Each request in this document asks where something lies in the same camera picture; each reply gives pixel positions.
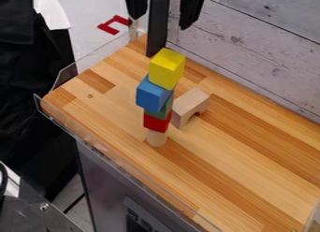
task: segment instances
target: black pole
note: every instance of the black pole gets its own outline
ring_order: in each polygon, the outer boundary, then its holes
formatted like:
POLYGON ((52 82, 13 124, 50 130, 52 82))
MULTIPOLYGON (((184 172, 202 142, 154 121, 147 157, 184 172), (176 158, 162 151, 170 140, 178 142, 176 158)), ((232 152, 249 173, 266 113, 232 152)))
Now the black pole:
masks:
POLYGON ((170 0, 150 0, 147 56, 152 57, 166 46, 170 0))

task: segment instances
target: red tape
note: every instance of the red tape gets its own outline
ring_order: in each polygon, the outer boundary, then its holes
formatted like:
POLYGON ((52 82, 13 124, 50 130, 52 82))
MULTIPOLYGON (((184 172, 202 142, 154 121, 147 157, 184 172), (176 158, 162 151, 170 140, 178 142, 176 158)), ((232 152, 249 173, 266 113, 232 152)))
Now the red tape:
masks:
POLYGON ((99 29, 109 33, 109 34, 117 35, 119 33, 119 30, 109 26, 113 22, 118 22, 118 23, 121 23, 121 24, 123 24, 125 26, 129 26, 129 20, 128 19, 125 19, 125 18, 123 18, 121 16, 115 15, 112 19, 110 19, 109 21, 107 21, 105 23, 102 23, 102 24, 98 25, 97 27, 99 29))

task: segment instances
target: blue block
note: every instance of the blue block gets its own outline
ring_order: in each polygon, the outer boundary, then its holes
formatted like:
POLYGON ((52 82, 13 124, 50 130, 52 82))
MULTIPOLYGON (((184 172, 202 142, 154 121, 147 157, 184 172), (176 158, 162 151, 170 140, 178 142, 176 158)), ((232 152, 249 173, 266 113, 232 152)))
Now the blue block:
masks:
POLYGON ((136 104, 151 112, 159 112, 171 93, 171 90, 166 90, 149 82, 147 76, 137 88, 136 104))

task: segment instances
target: green block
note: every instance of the green block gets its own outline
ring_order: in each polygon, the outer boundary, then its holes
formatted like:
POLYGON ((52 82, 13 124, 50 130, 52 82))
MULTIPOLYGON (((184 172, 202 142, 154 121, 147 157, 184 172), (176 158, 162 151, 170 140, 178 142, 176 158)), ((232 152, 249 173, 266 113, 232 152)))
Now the green block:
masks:
POLYGON ((174 91, 172 91, 171 96, 167 99, 165 105, 161 108, 159 112, 151 112, 147 109, 144 110, 144 113, 156 118, 159 118, 161 120, 165 120, 167 115, 170 113, 173 105, 173 98, 174 98, 174 91))

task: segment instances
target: yellow block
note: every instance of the yellow block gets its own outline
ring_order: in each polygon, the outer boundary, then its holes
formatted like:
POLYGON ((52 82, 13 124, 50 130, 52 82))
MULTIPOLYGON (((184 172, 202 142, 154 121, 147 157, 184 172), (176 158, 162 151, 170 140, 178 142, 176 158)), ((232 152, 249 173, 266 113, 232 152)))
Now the yellow block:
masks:
POLYGON ((185 55, 169 50, 160 50, 150 61, 149 81, 172 90, 183 76, 185 55))

